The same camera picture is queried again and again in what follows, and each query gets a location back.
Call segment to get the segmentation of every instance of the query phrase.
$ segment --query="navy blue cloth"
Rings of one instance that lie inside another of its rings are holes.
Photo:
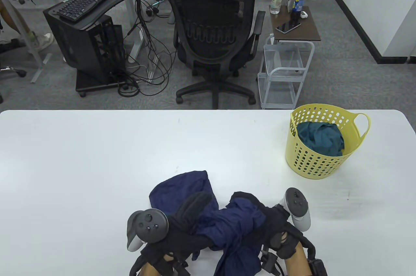
[[[150,204],[165,214],[173,214],[191,194],[205,191],[213,195],[212,202],[198,218],[195,234],[214,242],[211,250],[223,250],[215,276],[254,276],[261,270],[258,258],[261,246],[243,246],[244,236],[260,227],[266,216],[248,199],[235,198],[219,210],[206,171],[193,171],[174,176],[157,185],[150,193]]]
[[[297,126],[300,140],[307,147],[325,156],[342,156],[344,138],[336,124],[325,122],[303,122]]]

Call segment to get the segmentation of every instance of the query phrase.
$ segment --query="black baseboard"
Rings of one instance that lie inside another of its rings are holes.
[[[361,27],[358,20],[351,13],[345,2],[343,0],[335,1],[337,2],[341,10],[344,12],[345,16],[348,18],[349,22],[352,24],[355,31],[358,33],[361,40],[364,42],[365,46],[367,47],[377,64],[404,64],[407,61],[407,57],[383,57],[377,50],[376,46],[373,44],[369,36],[364,31],[363,27]]]

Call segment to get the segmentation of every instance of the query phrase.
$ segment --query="black office chair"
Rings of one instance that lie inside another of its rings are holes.
[[[205,78],[178,90],[176,102],[183,103],[182,95],[210,90],[213,109],[218,109],[219,92],[246,95],[254,105],[254,92],[225,79],[254,58],[265,12],[257,13],[250,36],[255,0],[169,1],[175,16],[178,58],[192,69],[192,75]]]

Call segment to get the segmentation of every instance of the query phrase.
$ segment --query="chair wheel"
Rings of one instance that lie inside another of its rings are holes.
[[[16,70],[16,73],[18,74],[19,77],[25,77],[26,76],[26,71],[24,71],[24,70]]]

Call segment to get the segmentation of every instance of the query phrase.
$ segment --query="smartphone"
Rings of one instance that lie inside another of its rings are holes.
[[[288,32],[292,31],[293,29],[299,27],[301,25],[300,22],[288,21],[284,24],[276,27],[276,30],[281,32],[282,34],[287,34]]]

